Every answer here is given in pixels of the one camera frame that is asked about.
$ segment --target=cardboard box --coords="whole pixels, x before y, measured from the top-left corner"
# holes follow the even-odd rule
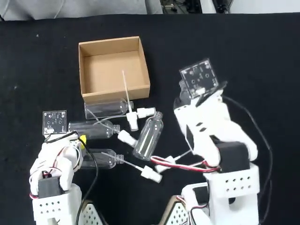
[[[129,98],[147,98],[150,81],[139,37],[79,43],[80,86],[85,103],[127,99],[122,70]]]

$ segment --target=black cloth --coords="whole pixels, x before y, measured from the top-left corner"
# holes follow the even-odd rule
[[[0,23],[0,224],[34,224],[29,169],[41,149],[42,111],[67,110],[83,120],[78,43],[140,36],[151,89],[136,107],[156,107],[165,124],[155,155],[177,156],[188,149],[173,113],[180,89],[178,70],[209,57],[225,94],[245,105],[274,149],[273,195],[266,224],[297,217],[299,185],[300,14],[280,15],[104,15]],[[228,104],[232,119],[257,143],[261,183],[268,152],[247,115]],[[140,129],[145,120],[139,120]],[[129,131],[125,119],[114,120]],[[138,137],[139,132],[132,132]],[[110,148],[137,165],[129,146],[114,136],[89,142]],[[195,162],[186,156],[182,163]],[[75,183],[85,193],[94,171],[79,171]],[[158,224],[172,195],[203,182],[200,173],[171,169],[160,184],[128,165],[100,171],[89,199],[110,225]],[[264,199],[260,212],[264,212]]]

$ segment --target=plastic bottle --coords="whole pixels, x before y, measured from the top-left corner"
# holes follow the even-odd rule
[[[123,155],[117,155],[111,149],[90,149],[90,151],[95,156],[99,169],[112,169],[117,164],[122,164],[123,160],[124,160]],[[102,152],[108,153],[112,157],[102,154]],[[82,165],[80,168],[81,169],[94,169],[95,168],[94,160],[87,152],[84,152],[84,154],[85,155],[83,156],[83,162],[82,162]]]
[[[130,101],[131,108],[134,107],[133,102]],[[87,120],[108,116],[124,115],[129,110],[128,102],[124,99],[111,100],[97,104],[84,104],[85,118]]]
[[[146,120],[139,140],[133,150],[133,155],[139,159],[149,161],[164,127],[163,114],[156,112],[154,116]]]
[[[70,122],[69,131],[77,131],[79,135],[86,135],[87,139],[106,139],[120,132],[120,125],[113,125],[110,121],[96,122],[94,120],[84,122]]]
[[[179,95],[180,100],[183,104],[189,105],[191,103],[191,96],[188,92],[188,88],[184,80],[179,81],[179,86],[181,88],[181,92]]]

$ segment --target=bottle cap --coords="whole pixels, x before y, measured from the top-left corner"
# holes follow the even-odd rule
[[[129,144],[133,148],[136,146],[137,143],[137,140],[125,130],[121,130],[121,132],[118,134],[118,139],[124,143]]]
[[[156,183],[159,183],[162,179],[162,175],[155,172],[152,168],[145,166],[142,170],[141,176],[147,179],[151,179],[155,181]]]
[[[137,116],[139,119],[145,118],[147,116],[153,116],[156,112],[156,109],[153,108],[138,108],[137,110]]]
[[[165,160],[167,160],[170,163],[176,164],[176,161],[175,161],[175,159],[172,156],[168,156],[167,158],[165,158]],[[163,172],[163,171],[165,171],[167,169],[170,169],[170,167],[164,166],[164,165],[156,165],[155,169],[156,169],[156,171],[158,173],[161,173],[161,172]]]
[[[127,120],[130,125],[131,131],[136,131],[139,129],[137,125],[137,113],[136,112],[128,112],[126,113]]]

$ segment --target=black cable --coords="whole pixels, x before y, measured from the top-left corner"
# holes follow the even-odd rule
[[[66,134],[66,135],[63,135],[63,136],[61,136],[61,137],[55,138],[55,139],[50,140],[50,141],[49,141],[49,139],[50,139],[50,137],[51,137],[52,134],[49,134],[49,136],[46,137],[46,139],[45,139],[44,142],[45,142],[45,143],[53,143],[53,142],[59,141],[59,140],[61,140],[61,139],[64,139],[64,138],[66,138],[66,137],[69,137],[69,136],[71,136],[71,135],[73,135],[73,134],[78,134],[78,133],[77,133],[77,131],[72,131],[71,133],[68,133],[68,134]]]
[[[98,179],[98,164],[97,164],[97,161],[96,161],[95,156],[93,155],[93,153],[91,153],[90,149],[86,146],[86,144],[84,143],[83,140],[81,140],[80,137],[78,138],[78,140],[82,143],[82,145],[85,147],[87,153],[88,153],[88,154],[92,157],[92,159],[94,160],[95,167],[96,167],[96,175],[95,175],[95,178],[94,178],[92,184],[90,185],[89,190],[85,193],[85,195],[84,195],[84,197],[83,197],[83,199],[82,199],[82,201],[81,201],[81,204],[80,204],[80,206],[79,206],[78,213],[77,213],[77,216],[76,216],[76,223],[75,223],[76,225],[78,225],[78,223],[79,223],[79,216],[80,216],[81,210],[82,210],[82,208],[83,208],[84,201],[85,201],[85,200],[87,199],[87,197],[89,196],[91,190],[92,190],[93,187],[95,186],[96,181],[97,181],[97,179]]]
[[[269,211],[270,211],[270,206],[271,206],[272,189],[273,189],[272,180],[270,180],[270,188],[269,188],[269,194],[268,194],[267,208],[266,208],[266,211],[264,213],[263,218],[259,221],[260,224],[264,223],[266,218],[268,217],[268,214],[269,214]]]
[[[268,183],[270,183],[270,189],[269,189],[269,197],[271,195],[271,192],[272,192],[272,183],[271,183],[271,175],[272,175],[272,168],[273,168],[273,152],[272,152],[272,147],[271,145],[269,144],[269,142],[267,141],[266,137],[263,135],[263,132],[261,131],[261,129],[258,127],[256,121],[254,120],[253,116],[251,115],[251,113],[249,112],[249,110],[244,107],[242,104],[240,104],[239,102],[233,100],[232,98],[230,97],[227,97],[227,96],[224,96],[223,95],[223,98],[234,103],[237,107],[239,107],[240,109],[244,110],[248,116],[250,117],[252,123],[254,124],[256,130],[258,131],[258,133],[260,134],[260,136],[262,137],[263,139],[263,142],[264,144],[266,145],[267,149],[268,149],[268,152],[269,152],[269,160],[270,160],[270,164],[269,164],[269,171],[268,171],[268,175],[267,175],[267,178],[266,178],[266,181],[264,182],[263,186],[262,186],[262,191],[258,197],[258,205],[261,204],[262,202],[262,197],[267,189],[267,185]],[[268,199],[268,203],[267,203],[267,211],[265,212],[265,215],[263,217],[263,221],[265,221],[266,219],[266,216],[268,215],[269,213],[269,209],[270,209],[270,198]]]
[[[160,3],[161,3],[161,5],[163,6],[163,11],[164,11],[166,14],[169,14],[168,11],[167,11],[166,8],[165,8],[164,0],[161,0]]]
[[[3,17],[2,17],[1,15],[0,15],[0,20],[1,20],[1,21],[5,21],[5,19],[3,19]]]
[[[208,180],[206,180],[206,182],[207,182],[208,199],[207,199],[207,202],[206,202],[206,204],[205,204],[204,206],[194,206],[194,207],[191,208],[191,210],[190,210],[190,215],[191,215],[191,219],[192,219],[192,221],[191,221],[191,224],[192,224],[192,225],[196,225],[196,222],[195,222],[195,219],[194,219],[194,216],[193,216],[192,211],[193,211],[194,209],[204,209],[204,208],[206,208],[206,207],[209,205],[209,203],[210,203],[210,183],[209,183]]]

